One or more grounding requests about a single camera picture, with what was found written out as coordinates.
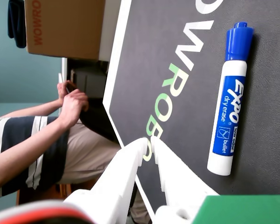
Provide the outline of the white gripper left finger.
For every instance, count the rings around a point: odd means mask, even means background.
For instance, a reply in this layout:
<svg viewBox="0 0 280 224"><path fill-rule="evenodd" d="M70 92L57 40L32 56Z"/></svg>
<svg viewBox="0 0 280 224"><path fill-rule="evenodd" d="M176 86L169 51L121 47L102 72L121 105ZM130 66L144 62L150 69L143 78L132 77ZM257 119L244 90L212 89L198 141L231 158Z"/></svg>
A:
<svg viewBox="0 0 280 224"><path fill-rule="evenodd" d="M120 149L90 190L74 191L64 202L76 206L95 224L124 224L147 138Z"/></svg>

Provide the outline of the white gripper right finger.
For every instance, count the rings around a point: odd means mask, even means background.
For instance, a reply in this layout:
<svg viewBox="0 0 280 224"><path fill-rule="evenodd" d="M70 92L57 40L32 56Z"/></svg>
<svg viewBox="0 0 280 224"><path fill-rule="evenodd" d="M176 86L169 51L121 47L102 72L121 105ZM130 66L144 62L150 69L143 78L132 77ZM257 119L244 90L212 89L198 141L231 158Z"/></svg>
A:
<svg viewBox="0 0 280 224"><path fill-rule="evenodd" d="M162 140L151 137L155 164L166 205L160 206L153 224L191 224L207 196L218 193L200 179Z"/></svg>

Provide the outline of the person's right hand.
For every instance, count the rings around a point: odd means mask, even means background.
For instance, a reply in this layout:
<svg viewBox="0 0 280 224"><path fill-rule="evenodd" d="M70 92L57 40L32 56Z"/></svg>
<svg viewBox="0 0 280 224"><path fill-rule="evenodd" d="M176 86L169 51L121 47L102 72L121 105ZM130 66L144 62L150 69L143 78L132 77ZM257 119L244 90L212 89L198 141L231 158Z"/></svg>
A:
<svg viewBox="0 0 280 224"><path fill-rule="evenodd" d="M79 120L81 111L87 111L89 107L88 97L79 89L67 94L63 99L62 111L58 117L58 123L64 129L71 128Z"/></svg>

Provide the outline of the person's left hand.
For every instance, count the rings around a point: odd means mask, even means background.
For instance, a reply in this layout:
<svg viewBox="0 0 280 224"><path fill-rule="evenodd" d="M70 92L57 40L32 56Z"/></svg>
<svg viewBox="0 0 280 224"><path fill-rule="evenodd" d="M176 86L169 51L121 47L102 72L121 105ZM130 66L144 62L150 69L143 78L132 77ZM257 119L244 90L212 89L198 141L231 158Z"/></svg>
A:
<svg viewBox="0 0 280 224"><path fill-rule="evenodd" d="M63 104L64 97L71 91L75 90L76 88L77 88L76 85L70 80L57 84L58 101L60 105Z"/></svg>

